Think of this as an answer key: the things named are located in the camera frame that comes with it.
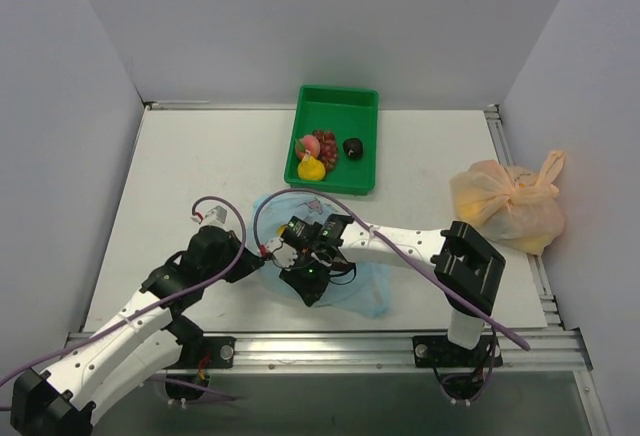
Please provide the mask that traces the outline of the blue printed plastic bag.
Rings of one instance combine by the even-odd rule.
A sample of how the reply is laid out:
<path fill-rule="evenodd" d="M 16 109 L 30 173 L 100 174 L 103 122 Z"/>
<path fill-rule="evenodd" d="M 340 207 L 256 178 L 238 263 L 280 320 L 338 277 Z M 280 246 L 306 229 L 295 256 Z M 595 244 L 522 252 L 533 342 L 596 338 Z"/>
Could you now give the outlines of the blue printed plastic bag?
<path fill-rule="evenodd" d="M 278 235 L 281 226 L 295 216 L 307 223 L 324 223 L 331 214 L 343 211 L 332 202 L 310 193 L 286 193 L 266 206 L 263 198 L 253 204 L 258 219 L 258 239 L 266 243 Z M 391 306 L 390 268 L 376 263 L 360 263 L 356 270 L 330 283 L 315 308 L 335 307 L 367 318 L 384 315 Z"/>

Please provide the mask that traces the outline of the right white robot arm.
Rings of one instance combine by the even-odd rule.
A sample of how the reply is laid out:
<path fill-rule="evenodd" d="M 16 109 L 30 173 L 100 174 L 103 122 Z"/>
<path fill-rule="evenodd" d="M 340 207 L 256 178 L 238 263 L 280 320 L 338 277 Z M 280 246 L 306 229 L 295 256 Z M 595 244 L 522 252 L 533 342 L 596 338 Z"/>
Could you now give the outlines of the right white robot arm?
<path fill-rule="evenodd" d="M 375 226 L 339 214 L 322 224 L 292 217 L 266 251 L 280 268 L 280 279 L 308 307 L 321 299 L 331 280 L 363 263 L 425 269 L 452 307 L 443 351 L 456 365 L 479 353 L 506 266 L 488 241 L 460 221 L 427 231 Z"/>

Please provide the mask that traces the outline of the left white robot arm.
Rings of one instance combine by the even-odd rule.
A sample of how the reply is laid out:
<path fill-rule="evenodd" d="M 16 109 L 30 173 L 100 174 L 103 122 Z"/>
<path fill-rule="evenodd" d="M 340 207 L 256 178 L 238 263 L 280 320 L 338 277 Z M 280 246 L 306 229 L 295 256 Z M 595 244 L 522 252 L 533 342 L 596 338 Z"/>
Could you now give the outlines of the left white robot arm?
<path fill-rule="evenodd" d="M 147 279 L 91 338 L 48 368 L 23 370 L 13 383 L 10 424 L 21 435 L 88 435 L 102 412 L 145 379 L 190 367 L 208 350 L 184 312 L 206 287 L 237 282 L 261 257 L 232 231 L 207 226 Z"/>

